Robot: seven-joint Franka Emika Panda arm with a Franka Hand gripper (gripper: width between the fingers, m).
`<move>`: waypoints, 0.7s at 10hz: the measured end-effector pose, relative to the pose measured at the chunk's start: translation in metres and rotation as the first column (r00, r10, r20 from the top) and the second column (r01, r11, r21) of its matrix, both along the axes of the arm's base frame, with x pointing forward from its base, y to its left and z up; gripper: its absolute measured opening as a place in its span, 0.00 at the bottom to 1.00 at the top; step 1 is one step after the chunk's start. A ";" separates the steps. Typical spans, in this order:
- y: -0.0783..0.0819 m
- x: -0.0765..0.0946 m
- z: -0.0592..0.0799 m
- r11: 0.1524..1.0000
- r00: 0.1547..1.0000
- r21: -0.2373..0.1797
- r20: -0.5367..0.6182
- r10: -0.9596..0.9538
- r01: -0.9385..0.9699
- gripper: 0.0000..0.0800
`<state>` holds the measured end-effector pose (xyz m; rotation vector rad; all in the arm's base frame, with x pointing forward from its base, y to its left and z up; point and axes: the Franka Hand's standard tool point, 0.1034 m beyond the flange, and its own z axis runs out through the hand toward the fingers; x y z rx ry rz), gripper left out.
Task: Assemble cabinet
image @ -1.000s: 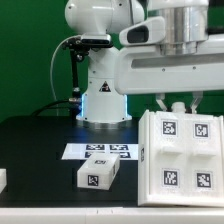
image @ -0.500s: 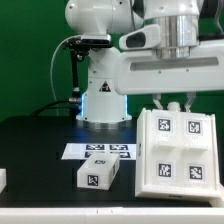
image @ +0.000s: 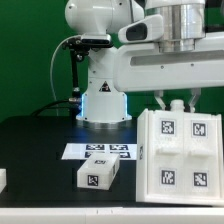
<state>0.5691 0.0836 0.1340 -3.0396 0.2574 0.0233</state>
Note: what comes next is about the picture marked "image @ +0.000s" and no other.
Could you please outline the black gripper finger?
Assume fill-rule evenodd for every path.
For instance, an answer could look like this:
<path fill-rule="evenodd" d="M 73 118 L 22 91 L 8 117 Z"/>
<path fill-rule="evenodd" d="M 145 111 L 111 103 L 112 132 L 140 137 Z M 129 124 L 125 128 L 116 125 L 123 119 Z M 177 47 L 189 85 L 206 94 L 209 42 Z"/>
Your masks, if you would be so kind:
<path fill-rule="evenodd" d="M 199 98 L 201 96 L 201 89 L 200 88 L 193 88 L 191 90 L 191 98 L 188 102 L 189 108 L 191 112 L 195 111 L 195 105 L 198 102 Z"/>
<path fill-rule="evenodd" d="M 166 109 L 166 105 L 163 101 L 163 91 L 162 90 L 157 90 L 154 92 L 154 98 L 157 101 L 157 103 L 159 104 L 160 108 L 162 110 Z"/>

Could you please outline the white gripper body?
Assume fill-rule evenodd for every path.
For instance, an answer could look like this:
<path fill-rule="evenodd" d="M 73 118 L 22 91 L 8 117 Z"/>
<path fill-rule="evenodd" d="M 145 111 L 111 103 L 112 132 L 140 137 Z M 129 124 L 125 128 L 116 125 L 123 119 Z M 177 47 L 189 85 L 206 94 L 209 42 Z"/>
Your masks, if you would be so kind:
<path fill-rule="evenodd" d="M 128 44 L 115 55 L 121 92 L 224 86 L 224 32 L 207 33 L 190 52 L 161 53 L 156 43 Z"/>

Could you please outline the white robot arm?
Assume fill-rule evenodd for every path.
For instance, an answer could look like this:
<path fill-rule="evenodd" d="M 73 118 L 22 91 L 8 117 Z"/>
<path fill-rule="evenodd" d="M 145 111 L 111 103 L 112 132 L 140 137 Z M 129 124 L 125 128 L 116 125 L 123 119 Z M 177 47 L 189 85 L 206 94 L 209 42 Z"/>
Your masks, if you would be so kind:
<path fill-rule="evenodd" d="M 88 87 L 78 122 L 127 122 L 126 94 L 224 86 L 224 31 L 206 32 L 206 0 L 68 0 L 76 57 L 87 57 Z"/>

